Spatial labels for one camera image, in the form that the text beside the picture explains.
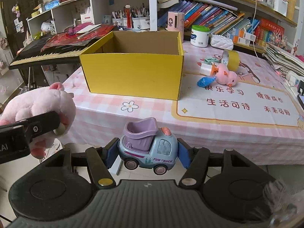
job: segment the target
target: dark wooden door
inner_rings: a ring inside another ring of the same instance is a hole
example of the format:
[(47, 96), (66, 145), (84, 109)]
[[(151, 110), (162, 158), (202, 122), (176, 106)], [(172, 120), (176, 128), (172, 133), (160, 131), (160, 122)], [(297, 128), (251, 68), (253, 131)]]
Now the dark wooden door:
[[(18, 3), (21, 16), (19, 17), (19, 22), (23, 22), (24, 33), (17, 32), (14, 20), (17, 18), (16, 14), (12, 12), (13, 6)], [(34, 8), (42, 3), (42, 0), (1, 0), (1, 14), (3, 18), (4, 28), (6, 30), (7, 40), (15, 57), (18, 50), (23, 48), (23, 41), (25, 40), (26, 31), (28, 30), (28, 23), (26, 18), (31, 16), (34, 12)], [(21, 69), (20, 73), (25, 83), (28, 83), (28, 68)], [(41, 67), (34, 67), (35, 80), (37, 85), (45, 86), (44, 82), (45, 76)]]

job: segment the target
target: yellow cardboard box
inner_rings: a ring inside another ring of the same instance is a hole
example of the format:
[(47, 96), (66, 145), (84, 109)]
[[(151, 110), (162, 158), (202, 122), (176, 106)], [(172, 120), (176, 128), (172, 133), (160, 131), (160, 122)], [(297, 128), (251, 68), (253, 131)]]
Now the yellow cardboard box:
[(179, 32), (113, 31), (80, 54), (90, 92), (178, 100)]

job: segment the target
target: white container with green lid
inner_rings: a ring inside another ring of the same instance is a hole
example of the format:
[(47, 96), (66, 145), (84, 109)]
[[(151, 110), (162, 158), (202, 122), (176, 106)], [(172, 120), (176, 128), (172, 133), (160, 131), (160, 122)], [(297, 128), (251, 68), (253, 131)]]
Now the white container with green lid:
[(193, 25), (191, 28), (190, 43), (196, 47), (207, 47), (210, 29), (206, 26)]

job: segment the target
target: yellow tape roll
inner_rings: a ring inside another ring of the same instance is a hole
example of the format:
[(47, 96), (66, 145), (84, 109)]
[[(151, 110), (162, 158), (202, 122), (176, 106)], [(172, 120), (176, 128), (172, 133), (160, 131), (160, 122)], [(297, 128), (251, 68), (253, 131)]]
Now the yellow tape roll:
[(235, 72), (240, 64), (239, 54), (234, 50), (224, 50), (222, 63), (225, 64), (230, 71)]

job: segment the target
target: tablecloth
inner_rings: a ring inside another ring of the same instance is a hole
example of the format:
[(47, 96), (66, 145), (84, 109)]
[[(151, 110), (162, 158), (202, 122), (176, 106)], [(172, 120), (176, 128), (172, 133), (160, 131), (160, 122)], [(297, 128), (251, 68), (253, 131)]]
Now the tablecloth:
[[(223, 52), (211, 46), (194, 47), (189, 42), (183, 43), (183, 49), (183, 77), (189, 74), (197, 77), (204, 58), (220, 58)], [(242, 52), (239, 56), (239, 81), (284, 90), (282, 78), (267, 61)], [(234, 148), (258, 165), (304, 164), (304, 132), (300, 129), (177, 119), (172, 110), (176, 101), (90, 93), (82, 68), (63, 85), (66, 92), (74, 93), (77, 108), (69, 132), (60, 138), (63, 145), (75, 142), (105, 146), (112, 138), (121, 137), (125, 123), (155, 117), (159, 127), (169, 127), (191, 146), (204, 146), (217, 153), (225, 148)], [(126, 85), (132, 85), (132, 80), (126, 80)]]

